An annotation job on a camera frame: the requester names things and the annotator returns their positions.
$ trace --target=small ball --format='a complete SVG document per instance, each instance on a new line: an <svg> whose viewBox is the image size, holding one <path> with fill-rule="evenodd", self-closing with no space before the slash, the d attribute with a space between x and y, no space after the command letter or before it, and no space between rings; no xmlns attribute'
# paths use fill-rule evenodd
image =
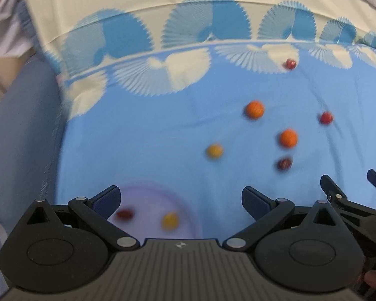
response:
<svg viewBox="0 0 376 301"><path fill-rule="evenodd" d="M330 112L324 112L320 117L320 123L324 125L329 125L333 122L334 117Z"/></svg>
<svg viewBox="0 0 376 301"><path fill-rule="evenodd" d="M116 213L117 217L123 221L129 221L131 220L134 215L135 215L135 211L133 208L123 208L123 209L120 209L117 213Z"/></svg>
<svg viewBox="0 0 376 301"><path fill-rule="evenodd" d="M292 59L287 59L286 68L288 70L293 70L293 69L295 69L295 67L297 67L297 62L295 60L292 60Z"/></svg>
<svg viewBox="0 0 376 301"><path fill-rule="evenodd" d="M251 119L259 119L265 113L265 107L259 101L252 101L246 106L245 113Z"/></svg>
<svg viewBox="0 0 376 301"><path fill-rule="evenodd" d="M293 129L287 129L280 135L280 144L286 148L293 148L298 143L298 135Z"/></svg>
<svg viewBox="0 0 376 301"><path fill-rule="evenodd" d="M161 227L167 231L175 230L178 227L178 225L179 216L174 211L165 214L161 220Z"/></svg>
<svg viewBox="0 0 376 301"><path fill-rule="evenodd" d="M219 143L214 143L206 149L206 152L211 159L218 159L223 155L224 150Z"/></svg>
<svg viewBox="0 0 376 301"><path fill-rule="evenodd" d="M292 158L291 157L286 157L285 159L280 159L277 162L277 168L281 171L286 171L289 168L291 168L292 165Z"/></svg>

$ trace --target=mattress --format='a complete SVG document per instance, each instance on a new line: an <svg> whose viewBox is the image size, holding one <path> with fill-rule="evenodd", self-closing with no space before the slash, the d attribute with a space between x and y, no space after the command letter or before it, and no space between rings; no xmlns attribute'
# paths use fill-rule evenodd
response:
<svg viewBox="0 0 376 301"><path fill-rule="evenodd" d="M142 225L128 233L184 238L160 226L163 213L186 211L181 220L199 223L195 238L220 240L253 222L241 205L248 185L312 205L328 174L376 208L366 179L376 170L376 8L367 1L26 1L69 103L57 203L110 185L162 187L179 202L154 195L157 211L137 213ZM255 121L244 114L253 100L265 107ZM319 122L325 111L330 125ZM298 135L289 149L278 141L288 128ZM206 154L214 143L219 159ZM279 171L285 157L292 167Z"/></svg>

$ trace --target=fan pattern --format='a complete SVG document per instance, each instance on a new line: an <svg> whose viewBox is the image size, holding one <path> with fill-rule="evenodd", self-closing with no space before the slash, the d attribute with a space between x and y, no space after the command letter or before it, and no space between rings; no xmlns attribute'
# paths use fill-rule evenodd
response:
<svg viewBox="0 0 376 301"><path fill-rule="evenodd" d="M163 26L160 51L154 51L148 27L133 13L99 10L67 33L60 51L44 52L55 73L68 78L71 118L91 109L109 82L141 96L176 93L206 76L215 58L244 71L283 74L289 72L285 61L300 64L304 50L334 68L348 70L357 59L376 69L376 32L357 36L354 24L340 17L327 21L316 37L314 14L296 1L270 8L257 37L247 12L234 0L177 4Z"/></svg>

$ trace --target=red ball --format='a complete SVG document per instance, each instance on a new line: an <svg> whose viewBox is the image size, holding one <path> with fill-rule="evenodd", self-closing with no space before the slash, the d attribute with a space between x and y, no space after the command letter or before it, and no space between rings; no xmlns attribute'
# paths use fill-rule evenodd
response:
<svg viewBox="0 0 376 301"><path fill-rule="evenodd" d="M330 112L324 112L320 117L320 123L324 125L329 125L333 122L333 115Z"/></svg>
<svg viewBox="0 0 376 301"><path fill-rule="evenodd" d="M129 221L134 217L135 211L133 208L122 208L116 214L122 221Z"/></svg>
<svg viewBox="0 0 376 301"><path fill-rule="evenodd" d="M286 68L288 70L293 70L293 69L295 69L295 67L297 67L297 62L295 60L292 60L292 59L287 59Z"/></svg>
<svg viewBox="0 0 376 301"><path fill-rule="evenodd" d="M292 165L292 158L286 157L285 159L281 159L277 162L277 168L280 171L287 171L289 168L291 168Z"/></svg>

